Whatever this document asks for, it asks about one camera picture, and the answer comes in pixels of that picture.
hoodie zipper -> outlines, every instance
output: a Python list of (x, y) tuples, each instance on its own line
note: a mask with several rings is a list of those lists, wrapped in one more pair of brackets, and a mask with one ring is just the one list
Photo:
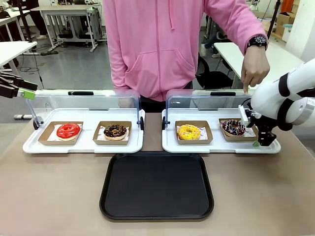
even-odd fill
[(162, 86), (161, 86), (161, 67), (160, 67), (160, 56), (159, 56), (159, 35), (158, 35), (158, 0), (156, 0), (156, 29), (157, 29), (157, 67), (158, 67), (158, 90), (162, 93)]

clear plastic lid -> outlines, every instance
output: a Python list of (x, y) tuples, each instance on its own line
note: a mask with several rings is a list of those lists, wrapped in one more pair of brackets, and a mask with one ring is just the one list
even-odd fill
[(244, 95), (242, 90), (191, 90), (173, 89), (166, 95), (165, 124), (169, 124), (168, 116), (180, 110), (218, 110), (220, 108), (238, 108), (243, 104), (247, 107), (250, 95)]
[(131, 89), (102, 90), (102, 95), (94, 95), (93, 92), (87, 91), (59, 95), (46, 90), (45, 93), (36, 95), (34, 100), (27, 100), (27, 105), (37, 127), (43, 124), (46, 117), (55, 109), (130, 109), (137, 113), (139, 123), (139, 97), (140, 95)]

hoodie pocket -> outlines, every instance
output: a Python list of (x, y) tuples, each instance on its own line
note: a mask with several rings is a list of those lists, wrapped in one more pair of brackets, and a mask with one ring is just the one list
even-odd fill
[(158, 86), (157, 52), (140, 53), (130, 70), (125, 73), (125, 84), (144, 97), (155, 97)]
[(160, 62), (162, 91), (182, 89), (195, 78), (195, 67), (177, 49), (161, 50)]

wristwatch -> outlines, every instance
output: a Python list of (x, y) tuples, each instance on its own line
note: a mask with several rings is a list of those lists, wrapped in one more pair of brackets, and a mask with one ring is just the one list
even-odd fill
[(249, 48), (251, 46), (257, 46), (257, 47), (264, 46), (265, 49), (267, 49), (267, 38), (266, 38), (266, 36), (262, 35), (262, 34), (258, 34), (256, 36), (254, 36), (253, 38), (251, 38), (248, 41), (247, 48)]

hoodie sleeve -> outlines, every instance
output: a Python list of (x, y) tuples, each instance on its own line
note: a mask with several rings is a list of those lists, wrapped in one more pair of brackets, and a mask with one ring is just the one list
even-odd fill
[(227, 37), (238, 45), (243, 55), (252, 37), (258, 34), (266, 35), (262, 24), (245, 0), (205, 0), (204, 9), (207, 15), (220, 25)]
[(112, 80), (116, 89), (128, 89), (129, 87), (125, 84), (127, 66), (120, 47), (115, 0), (104, 0), (103, 5)]

